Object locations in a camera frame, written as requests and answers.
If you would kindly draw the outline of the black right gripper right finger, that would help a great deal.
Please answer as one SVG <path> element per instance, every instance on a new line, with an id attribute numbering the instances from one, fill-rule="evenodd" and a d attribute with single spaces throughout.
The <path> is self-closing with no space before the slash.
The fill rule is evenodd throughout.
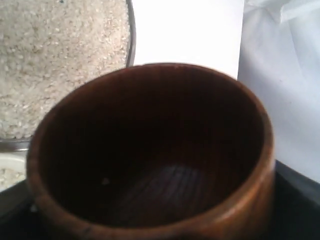
<path id="1" fill-rule="evenodd" d="M 270 213 L 268 224 L 254 240 L 318 240 L 320 184 L 277 160 Z"/>

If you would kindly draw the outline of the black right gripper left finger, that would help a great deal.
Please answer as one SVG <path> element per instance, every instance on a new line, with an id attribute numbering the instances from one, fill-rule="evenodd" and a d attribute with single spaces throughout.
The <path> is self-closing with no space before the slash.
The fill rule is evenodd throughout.
<path id="1" fill-rule="evenodd" d="M 73 181 L 28 178 L 0 195 L 2 240 L 71 240 Z"/>

